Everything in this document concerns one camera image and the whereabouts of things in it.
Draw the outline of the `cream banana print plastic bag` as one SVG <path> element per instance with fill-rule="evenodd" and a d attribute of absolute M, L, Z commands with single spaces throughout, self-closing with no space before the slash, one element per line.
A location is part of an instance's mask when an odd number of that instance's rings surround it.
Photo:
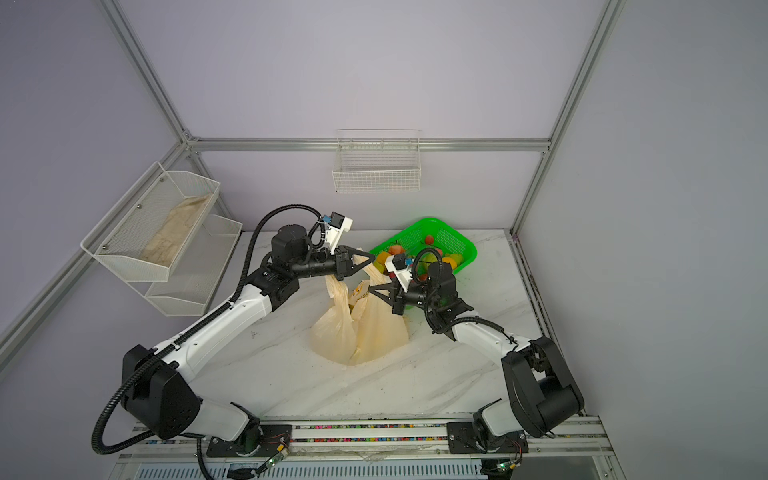
<path fill-rule="evenodd" d="M 404 317 L 370 292 L 389 281 L 383 268 L 374 262 L 364 272 L 368 278 L 353 291 L 333 276 L 325 278 L 329 308 L 310 329 L 312 351 L 338 364 L 366 363 L 409 343 Z"/>

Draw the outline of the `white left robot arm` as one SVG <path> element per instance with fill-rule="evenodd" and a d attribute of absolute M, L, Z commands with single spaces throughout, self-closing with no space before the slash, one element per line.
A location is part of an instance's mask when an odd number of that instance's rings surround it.
<path fill-rule="evenodd" d="M 350 217 L 321 214 L 310 229 L 281 227 L 258 267 L 256 242 L 249 241 L 232 295 L 215 310 L 153 348 L 137 345 L 123 357 L 122 383 L 99 414 L 91 448 L 110 455 L 156 436 L 205 437 L 233 444 L 242 455 L 255 451 L 264 433 L 260 419 L 236 403 L 198 395 L 191 386 L 203 368 L 238 335 L 282 306 L 305 278 L 351 277 L 374 260 L 372 254 L 341 244 Z"/>

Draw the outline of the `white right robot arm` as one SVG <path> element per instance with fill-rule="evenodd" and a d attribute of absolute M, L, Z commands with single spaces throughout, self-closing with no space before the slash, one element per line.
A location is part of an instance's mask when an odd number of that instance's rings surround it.
<path fill-rule="evenodd" d="M 419 308 L 433 334 L 472 347 L 501 369 L 507 398 L 473 414 L 475 450 L 498 451 L 511 440 L 521 452 L 521 437 L 550 437 L 555 427 L 584 408 L 583 394 L 556 343 L 545 336 L 529 339 L 509 333 L 479 316 L 459 296 L 453 267 L 438 250 L 426 248 L 414 257 L 391 255 L 384 268 L 391 281 L 371 287 L 370 293 L 394 314 L 408 306 Z"/>

